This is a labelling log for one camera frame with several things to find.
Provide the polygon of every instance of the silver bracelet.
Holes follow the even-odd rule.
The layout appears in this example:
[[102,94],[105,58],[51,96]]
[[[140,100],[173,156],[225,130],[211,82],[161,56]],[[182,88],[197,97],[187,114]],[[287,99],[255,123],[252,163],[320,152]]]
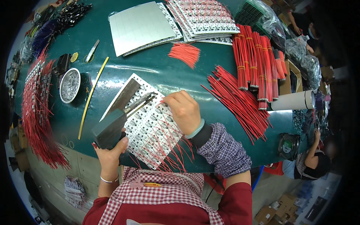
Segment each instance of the silver bracelet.
[[100,179],[101,179],[102,181],[104,181],[105,183],[107,183],[107,184],[112,184],[113,182],[117,182],[117,181],[119,180],[119,178],[120,178],[120,176],[119,176],[119,174],[117,174],[116,180],[114,180],[114,181],[107,181],[107,180],[104,180],[104,179],[100,176]]

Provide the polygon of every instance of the green workbench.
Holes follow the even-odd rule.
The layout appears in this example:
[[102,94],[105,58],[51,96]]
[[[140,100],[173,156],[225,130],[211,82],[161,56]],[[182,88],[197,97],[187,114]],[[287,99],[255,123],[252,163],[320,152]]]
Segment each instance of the green workbench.
[[[279,135],[280,133],[296,133],[292,125],[292,111],[269,112],[271,115],[269,119],[273,128],[269,127],[265,133],[267,141],[258,140],[252,145],[249,137],[234,115],[200,86],[200,84],[203,84],[210,88],[207,82],[207,75],[211,74],[215,64],[221,65],[233,75],[236,74],[237,67],[232,46],[201,42],[194,43],[194,46],[201,49],[200,59],[194,70],[182,61],[167,56],[172,47],[171,43],[148,48],[126,57],[116,57],[108,15],[113,11],[119,12],[145,2],[87,1],[87,4],[93,3],[93,8],[88,14],[74,27],[68,29],[63,35],[58,36],[55,42],[51,44],[48,50],[49,59],[59,58],[59,56],[65,53],[79,53],[77,61],[70,63],[70,68],[75,67],[80,71],[82,85],[89,88],[91,88],[89,75],[94,82],[105,58],[107,56],[110,57],[91,98],[81,140],[78,140],[77,137],[88,93],[82,88],[80,89],[81,93],[77,96],[77,105],[65,104],[60,100],[59,90],[56,89],[55,85],[51,88],[50,93],[52,97],[49,99],[49,106],[51,107],[54,104],[52,109],[54,116],[51,117],[50,123],[55,140],[61,143],[60,136],[65,134],[67,140],[74,143],[74,150],[97,157],[91,145],[93,138],[90,130],[99,122],[106,108],[126,80],[132,73],[136,73],[164,95],[182,89],[186,90],[199,103],[201,117],[207,123],[223,123],[234,139],[242,142],[247,154],[251,156],[252,167],[283,160],[282,157],[277,156]],[[100,40],[100,43],[96,49],[94,60],[84,64],[84,56],[88,54],[97,39]],[[21,69],[17,84],[15,112],[18,114],[21,113],[21,94],[28,68],[29,65],[25,65]],[[57,79],[52,77],[52,83],[56,84],[56,81]],[[300,152],[307,148],[307,140],[306,138],[303,139],[299,147]],[[195,154],[193,163],[187,157],[184,160],[185,168],[188,172],[213,172],[213,166],[208,165],[206,160],[200,155]],[[129,158],[123,160],[123,165],[136,167]]]

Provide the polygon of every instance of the plastic bag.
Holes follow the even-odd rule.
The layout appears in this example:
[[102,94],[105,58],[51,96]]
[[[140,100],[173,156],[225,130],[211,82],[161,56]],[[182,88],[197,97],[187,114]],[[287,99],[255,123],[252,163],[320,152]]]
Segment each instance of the plastic bag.
[[317,90],[321,81],[321,69],[317,57],[306,54],[301,60],[301,68],[307,74],[307,84],[312,90]]
[[290,55],[291,60],[294,63],[300,65],[306,52],[306,41],[304,36],[286,40],[286,53]]
[[32,61],[32,43],[33,37],[26,36],[24,41],[20,44],[20,60],[22,63],[30,63]]
[[273,9],[261,0],[253,0],[259,8],[263,10],[263,16],[259,22],[261,27],[271,36],[271,39],[278,46],[279,50],[285,52],[286,36],[282,22],[279,20]]

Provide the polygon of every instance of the red shirt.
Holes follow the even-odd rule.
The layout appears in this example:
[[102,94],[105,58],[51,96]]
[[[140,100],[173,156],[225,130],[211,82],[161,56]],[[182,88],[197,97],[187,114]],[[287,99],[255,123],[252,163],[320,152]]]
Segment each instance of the red shirt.
[[[107,197],[95,199],[94,205],[86,214],[82,225],[97,225],[108,200]],[[247,183],[231,185],[221,198],[218,213],[225,225],[252,224],[251,186]],[[135,220],[138,223],[151,222],[165,225],[209,224],[209,216],[204,209],[184,203],[122,204],[112,224],[126,225],[127,219]]]

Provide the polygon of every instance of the checkered apron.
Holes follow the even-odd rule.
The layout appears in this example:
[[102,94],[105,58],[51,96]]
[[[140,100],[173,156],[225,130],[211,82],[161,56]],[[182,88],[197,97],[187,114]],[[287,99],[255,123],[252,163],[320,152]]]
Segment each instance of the checkered apron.
[[[141,178],[142,183],[158,183],[161,187],[130,188],[130,184]],[[123,183],[109,198],[99,225],[111,225],[121,204],[170,204],[185,203],[203,208],[209,215],[210,224],[224,224],[219,213],[201,200],[204,185],[202,174],[164,173],[124,167]]]

